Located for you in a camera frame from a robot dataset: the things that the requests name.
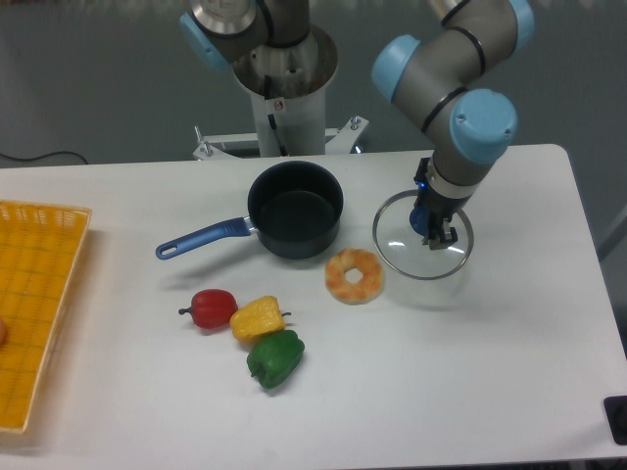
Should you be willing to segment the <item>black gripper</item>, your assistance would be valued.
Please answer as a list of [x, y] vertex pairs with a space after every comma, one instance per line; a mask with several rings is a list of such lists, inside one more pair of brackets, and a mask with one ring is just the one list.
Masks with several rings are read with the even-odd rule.
[[[470, 186], [459, 186], [440, 174], [431, 158], [422, 158], [413, 178], [418, 190], [413, 205], [413, 222], [422, 223], [422, 245], [449, 248], [458, 241], [457, 230], [451, 225], [452, 214], [471, 196]], [[430, 218], [443, 218], [442, 227]]]

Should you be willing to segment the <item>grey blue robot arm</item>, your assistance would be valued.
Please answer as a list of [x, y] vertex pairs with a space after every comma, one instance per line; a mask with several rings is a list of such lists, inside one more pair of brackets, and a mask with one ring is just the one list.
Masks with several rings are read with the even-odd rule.
[[[419, 164], [410, 225], [433, 250], [457, 238], [453, 215], [474, 194], [510, 144], [517, 113], [510, 100], [472, 82], [530, 39], [525, 1], [435, 1], [442, 29], [428, 42], [393, 39], [371, 78], [434, 146]], [[179, 20], [199, 59], [232, 70], [253, 105], [265, 156], [324, 150], [324, 98], [337, 71], [330, 36], [310, 19], [306, 1], [194, 1]]]

